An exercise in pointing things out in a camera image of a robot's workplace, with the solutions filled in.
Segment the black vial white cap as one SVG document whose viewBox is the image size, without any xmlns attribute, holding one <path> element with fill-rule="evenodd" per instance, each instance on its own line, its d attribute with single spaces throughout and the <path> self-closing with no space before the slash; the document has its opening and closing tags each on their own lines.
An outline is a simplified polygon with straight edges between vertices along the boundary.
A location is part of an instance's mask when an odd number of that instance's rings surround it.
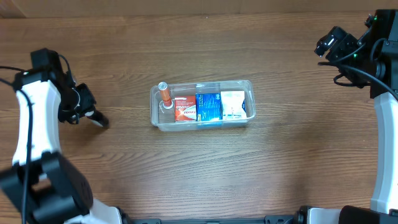
<svg viewBox="0 0 398 224">
<path fill-rule="evenodd" d="M 95 125 L 102 128 L 109 128 L 109 119 L 98 110 L 93 110 L 85 113 L 85 116 L 90 119 Z"/>
</svg>

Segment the white medicine box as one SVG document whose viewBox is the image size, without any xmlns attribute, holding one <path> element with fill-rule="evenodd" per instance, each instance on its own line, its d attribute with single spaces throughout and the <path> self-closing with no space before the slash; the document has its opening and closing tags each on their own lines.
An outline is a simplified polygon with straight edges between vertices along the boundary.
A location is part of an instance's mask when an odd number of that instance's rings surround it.
<svg viewBox="0 0 398 224">
<path fill-rule="evenodd" d="M 246 100 L 244 91 L 222 91 L 222 119 L 246 119 Z"/>
</svg>

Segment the clear plastic container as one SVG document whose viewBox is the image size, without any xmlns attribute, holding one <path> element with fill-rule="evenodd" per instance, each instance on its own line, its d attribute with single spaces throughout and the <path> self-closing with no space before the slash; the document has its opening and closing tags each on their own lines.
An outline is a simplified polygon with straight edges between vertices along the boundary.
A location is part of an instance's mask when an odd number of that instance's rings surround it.
<svg viewBox="0 0 398 224">
<path fill-rule="evenodd" d="M 249 80 L 227 80 L 201 83 L 168 84 L 174 107 L 165 109 L 158 85 L 150 90 L 150 119 L 151 123 L 161 131 L 191 131 L 211 128 L 231 128 L 244 126 L 256 115 L 254 90 Z M 219 121 L 175 121 L 175 97 L 195 96 L 196 94 L 221 93 L 222 91 L 244 91 L 246 100 L 246 119 Z"/>
</svg>

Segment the blue medicine box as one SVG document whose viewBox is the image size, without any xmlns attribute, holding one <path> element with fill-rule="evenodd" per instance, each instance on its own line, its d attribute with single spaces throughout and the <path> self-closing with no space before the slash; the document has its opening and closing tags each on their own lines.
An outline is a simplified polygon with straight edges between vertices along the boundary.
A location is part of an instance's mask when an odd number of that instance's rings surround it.
<svg viewBox="0 0 398 224">
<path fill-rule="evenodd" d="M 221 96 L 219 93 L 196 94 L 197 121 L 222 120 Z"/>
</svg>

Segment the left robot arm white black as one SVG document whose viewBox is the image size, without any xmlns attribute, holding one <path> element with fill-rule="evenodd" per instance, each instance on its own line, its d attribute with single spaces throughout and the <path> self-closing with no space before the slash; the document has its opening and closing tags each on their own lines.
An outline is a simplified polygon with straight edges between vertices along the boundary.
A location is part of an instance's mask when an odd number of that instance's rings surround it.
<svg viewBox="0 0 398 224">
<path fill-rule="evenodd" d="M 85 176 L 62 155 L 58 124 L 88 118 L 108 128 L 86 84 L 76 84 L 54 50 L 30 54 L 32 68 L 16 69 L 10 86 L 19 102 L 19 136 L 12 167 L 1 172 L 1 189 L 23 223 L 130 223 L 118 207 L 95 199 Z"/>
</svg>

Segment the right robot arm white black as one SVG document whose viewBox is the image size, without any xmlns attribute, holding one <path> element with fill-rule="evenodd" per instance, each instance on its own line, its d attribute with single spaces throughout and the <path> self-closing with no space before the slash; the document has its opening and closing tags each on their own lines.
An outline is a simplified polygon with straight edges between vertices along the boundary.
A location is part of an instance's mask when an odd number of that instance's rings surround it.
<svg viewBox="0 0 398 224">
<path fill-rule="evenodd" d="M 397 223 L 397 10 L 378 9 L 356 39 L 335 26 L 317 42 L 322 66 L 339 71 L 345 86 L 370 88 L 377 118 L 377 174 L 370 208 L 301 208 L 296 223 Z"/>
</svg>

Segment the orange vial white cap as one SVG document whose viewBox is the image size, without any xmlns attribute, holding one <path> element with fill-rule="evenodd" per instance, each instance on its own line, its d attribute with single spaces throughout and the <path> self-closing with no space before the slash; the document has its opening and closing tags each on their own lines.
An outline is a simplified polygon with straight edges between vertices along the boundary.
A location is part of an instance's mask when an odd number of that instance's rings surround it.
<svg viewBox="0 0 398 224">
<path fill-rule="evenodd" d="M 165 109 L 171 109 L 174 107 L 174 102 L 172 100 L 169 86 L 166 82 L 160 82 L 158 84 L 159 93 L 162 98 L 162 105 Z"/>
</svg>

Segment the red medicine box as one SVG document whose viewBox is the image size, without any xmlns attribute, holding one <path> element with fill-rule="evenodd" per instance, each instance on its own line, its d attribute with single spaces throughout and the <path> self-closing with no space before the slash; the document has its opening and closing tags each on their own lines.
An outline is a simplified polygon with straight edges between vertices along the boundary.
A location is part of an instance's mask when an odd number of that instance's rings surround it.
<svg viewBox="0 0 398 224">
<path fill-rule="evenodd" d="M 175 121 L 196 121 L 197 106 L 195 96 L 175 97 Z"/>
</svg>

